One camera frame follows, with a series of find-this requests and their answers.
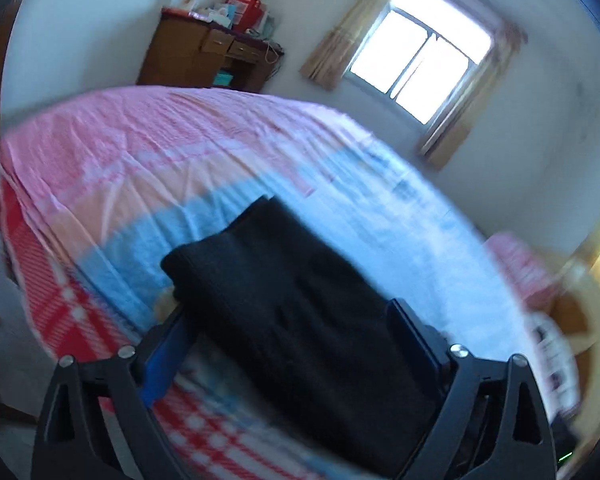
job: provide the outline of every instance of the bed sheet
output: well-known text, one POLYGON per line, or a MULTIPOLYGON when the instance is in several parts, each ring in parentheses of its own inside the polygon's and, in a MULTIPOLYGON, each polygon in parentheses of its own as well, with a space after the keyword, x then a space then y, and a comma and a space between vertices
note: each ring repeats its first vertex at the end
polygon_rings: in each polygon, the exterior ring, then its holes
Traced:
MULTIPOLYGON (((386 297, 405 298, 453 342, 485 358, 521 352, 539 370, 520 304, 469 222, 334 110, 222 90, 117 89, 24 124, 1 145, 0 161, 2 188, 47 258, 71 268, 98 318, 129 340, 155 323, 153 304, 170 285, 160 259, 275 194, 386 297)), ((223 416, 275 431, 276 415, 261 416, 267 409, 245 394, 248 380, 210 342, 186 373, 223 416)), ((303 449, 303 467, 333 473, 331 457, 323 463, 303 449)))

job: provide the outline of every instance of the white wall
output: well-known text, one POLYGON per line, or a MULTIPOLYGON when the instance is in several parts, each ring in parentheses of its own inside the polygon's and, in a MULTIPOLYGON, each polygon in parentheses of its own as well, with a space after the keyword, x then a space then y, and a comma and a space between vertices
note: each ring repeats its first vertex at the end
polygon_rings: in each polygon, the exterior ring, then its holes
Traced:
POLYGON ((24 0, 4 70, 3 129, 69 96, 134 84, 160 7, 177 1, 24 0))
MULTIPOLYGON (((422 127, 406 114, 374 99, 350 80, 327 92, 298 73, 324 34, 354 1, 272 0, 282 17, 276 40, 287 49, 287 55, 283 69, 266 91, 342 110, 419 167, 485 232, 507 228, 570 130, 573 115, 580 108, 580 94, 588 88, 570 65, 570 58, 555 49, 544 33, 551 24, 538 20, 533 6, 527 9, 517 4, 518 0, 492 0, 500 4, 496 5, 500 12, 513 16, 526 29, 530 41, 467 141, 436 173, 416 158, 422 127)), ((574 7, 581 12, 577 18, 588 21, 586 13, 577 4, 574 7)))
POLYGON ((570 253, 600 219, 600 102, 578 118, 513 229, 533 244, 570 253))

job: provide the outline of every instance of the wooden desk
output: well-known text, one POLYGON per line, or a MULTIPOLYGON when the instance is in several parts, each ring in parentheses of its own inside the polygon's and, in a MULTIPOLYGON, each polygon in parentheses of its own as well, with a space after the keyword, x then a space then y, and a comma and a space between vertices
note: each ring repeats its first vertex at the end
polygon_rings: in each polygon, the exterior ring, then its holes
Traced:
POLYGON ((228 88, 259 93, 283 55, 264 41, 165 7, 138 84, 209 88, 223 70, 234 76, 228 88))

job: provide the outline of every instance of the black cloth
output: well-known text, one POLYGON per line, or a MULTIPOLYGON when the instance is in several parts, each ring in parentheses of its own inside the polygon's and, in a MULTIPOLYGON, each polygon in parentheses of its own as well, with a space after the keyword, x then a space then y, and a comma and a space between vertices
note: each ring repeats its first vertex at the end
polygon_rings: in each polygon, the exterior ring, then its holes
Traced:
POLYGON ((312 439, 394 476, 435 406, 388 333, 386 301, 277 199, 162 261, 174 295, 312 439))

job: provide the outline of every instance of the screw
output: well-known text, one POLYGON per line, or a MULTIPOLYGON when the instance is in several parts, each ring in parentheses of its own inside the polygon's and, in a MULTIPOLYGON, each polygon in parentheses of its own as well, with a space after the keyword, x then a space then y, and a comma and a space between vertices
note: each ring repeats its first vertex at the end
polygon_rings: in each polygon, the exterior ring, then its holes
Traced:
POLYGON ((451 347, 451 353, 461 359, 464 359, 469 355, 469 351, 462 345, 453 345, 451 347))
POLYGON ((136 349, 131 345, 123 346, 120 350, 118 350, 118 357, 122 357, 123 359, 129 359, 136 355, 136 349))
POLYGON ((513 354, 511 359, 513 360, 513 363, 520 368, 524 368, 529 364, 529 361, 526 360, 526 357, 524 357, 522 354, 513 354))
POLYGON ((63 355, 60 360, 58 361, 58 364, 62 367, 62 368, 67 368, 69 366, 71 366, 72 364, 75 363, 75 358, 72 355, 63 355))

